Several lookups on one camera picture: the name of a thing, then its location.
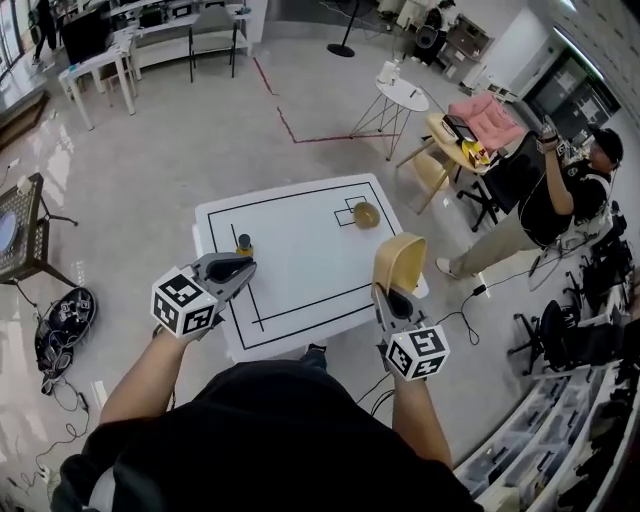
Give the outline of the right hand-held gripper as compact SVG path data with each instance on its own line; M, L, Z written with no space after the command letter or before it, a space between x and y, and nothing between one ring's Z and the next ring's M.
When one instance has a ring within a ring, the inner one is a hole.
M423 321L426 315L420 300L406 290L390 290L374 284L374 307L378 324L383 331L395 328L395 319ZM424 322L392 333L378 345L387 371L405 381L424 380L440 372L450 355L450 347L443 327Z

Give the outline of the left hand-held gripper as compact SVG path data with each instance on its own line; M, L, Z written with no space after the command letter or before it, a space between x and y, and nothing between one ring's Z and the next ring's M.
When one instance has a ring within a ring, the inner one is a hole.
M174 266L151 291L151 315L178 341L193 341L216 323L256 272L251 256L207 253L191 264Z

